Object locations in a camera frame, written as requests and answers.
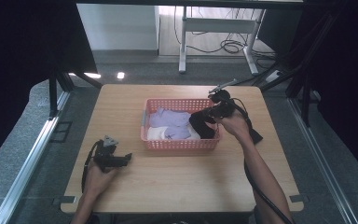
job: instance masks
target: metal rail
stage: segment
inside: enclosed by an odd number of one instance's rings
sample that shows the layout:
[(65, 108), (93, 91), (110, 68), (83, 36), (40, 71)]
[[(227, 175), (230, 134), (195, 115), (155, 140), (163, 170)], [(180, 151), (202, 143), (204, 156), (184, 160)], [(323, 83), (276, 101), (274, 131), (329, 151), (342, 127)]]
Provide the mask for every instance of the metal rail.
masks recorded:
[(67, 100), (69, 98), (69, 92), (63, 92), (57, 102), (58, 105), (58, 113), (57, 116), (53, 119), (49, 119), (46, 121), (42, 131), (37, 137), (33, 148), (28, 154), (27, 159), (22, 165), (19, 174), (14, 180), (13, 184), (10, 187), (10, 190), (7, 193), (6, 198), (1, 204), (0, 207), (0, 224), (8, 223), (13, 212), (19, 202), (19, 199), (25, 190), (28, 181), (30, 180), (32, 173), (34, 172), (34, 168), (36, 167), (39, 159), (41, 158), (43, 151), (48, 143), (49, 138), (51, 137), (54, 128), (57, 125), (58, 120), (62, 114), (62, 109), (64, 108)]
[(321, 151), (321, 148), (318, 145), (315, 137), (313, 136), (312, 131), (301, 118), (300, 108), (297, 104), (296, 99), (288, 98), (289, 106), (292, 109), (293, 114), (296, 117), (296, 121), (298, 126), (301, 129), (301, 132), (304, 134), (304, 137), (310, 147), (310, 151), (315, 159), (316, 164), (318, 165), (322, 176), (324, 177), (324, 181), (326, 182), (327, 187), (330, 190), (334, 200), (336, 201), (339, 212), (341, 213), (345, 223), (347, 224), (358, 224), (358, 219), (356, 215), (353, 213), (351, 208), (351, 204), (342, 190), (341, 186), (338, 184), (336, 177), (333, 174), (330, 166), (324, 154)]
[(259, 0), (76, 0), (84, 4), (112, 4), (139, 6), (184, 6), (184, 7), (241, 7), (263, 9), (302, 9), (310, 7), (333, 7), (336, 0), (330, 1), (259, 1)]

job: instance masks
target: person's right hand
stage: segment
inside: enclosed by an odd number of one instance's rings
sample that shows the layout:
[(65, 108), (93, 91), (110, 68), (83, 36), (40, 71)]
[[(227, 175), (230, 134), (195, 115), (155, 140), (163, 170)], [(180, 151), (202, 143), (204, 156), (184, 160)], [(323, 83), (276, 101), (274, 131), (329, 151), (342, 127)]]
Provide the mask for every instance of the person's right hand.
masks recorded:
[(241, 112), (237, 109), (228, 118), (214, 118), (214, 120), (217, 123), (221, 123), (228, 133), (231, 133), (237, 138), (249, 135), (249, 126)]

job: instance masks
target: white cloth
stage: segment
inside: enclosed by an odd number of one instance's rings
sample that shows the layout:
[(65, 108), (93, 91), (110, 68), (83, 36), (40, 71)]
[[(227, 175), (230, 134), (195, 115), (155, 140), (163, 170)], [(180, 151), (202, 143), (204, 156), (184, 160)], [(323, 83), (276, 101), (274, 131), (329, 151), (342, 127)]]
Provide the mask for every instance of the white cloth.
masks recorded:
[[(165, 130), (167, 130), (168, 126), (166, 127), (158, 127), (153, 128), (150, 127), (147, 130), (147, 140), (162, 140), (162, 139), (168, 139), (165, 136)], [(187, 129), (190, 132), (190, 136), (187, 139), (201, 139), (200, 135), (193, 129), (193, 127), (188, 124)]]

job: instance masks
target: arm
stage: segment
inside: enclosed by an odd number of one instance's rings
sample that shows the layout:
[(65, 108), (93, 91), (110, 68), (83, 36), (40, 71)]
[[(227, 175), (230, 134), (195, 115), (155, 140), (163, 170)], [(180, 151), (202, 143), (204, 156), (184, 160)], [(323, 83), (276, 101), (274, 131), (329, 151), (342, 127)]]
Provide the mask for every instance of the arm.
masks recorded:
[[(253, 177), (257, 186), (284, 213), (284, 215), (293, 222), (289, 205), (286, 201), (282, 188), (255, 148), (253, 140), (249, 134), (249, 127), (247, 126), (241, 113), (239, 111), (235, 111), (230, 118), (215, 120), (221, 123), (225, 129), (229, 133), (233, 134), (240, 142), (249, 173)], [(275, 212), (264, 202), (255, 190), (254, 196), (256, 206), (261, 214), (263, 223), (283, 223), (281, 218), (275, 214)]]
[(98, 196), (107, 189), (117, 170), (118, 168), (113, 168), (108, 173), (103, 173), (93, 160), (90, 161), (84, 192), (71, 224), (87, 222)]

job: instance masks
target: light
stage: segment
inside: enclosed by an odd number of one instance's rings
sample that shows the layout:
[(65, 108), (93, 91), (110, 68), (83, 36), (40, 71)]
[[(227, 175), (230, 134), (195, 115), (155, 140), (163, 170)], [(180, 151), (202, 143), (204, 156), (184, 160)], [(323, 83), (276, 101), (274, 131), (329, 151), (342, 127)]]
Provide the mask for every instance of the light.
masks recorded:
[[(76, 76), (75, 73), (68, 73), (68, 74), (69, 76)], [(85, 75), (91, 78), (101, 78), (101, 75), (96, 73), (85, 73)]]
[(117, 73), (117, 78), (118, 78), (118, 79), (123, 79), (123, 78), (124, 78), (124, 75), (126, 75), (126, 74), (123, 73), (123, 72), (118, 72), (118, 73)]

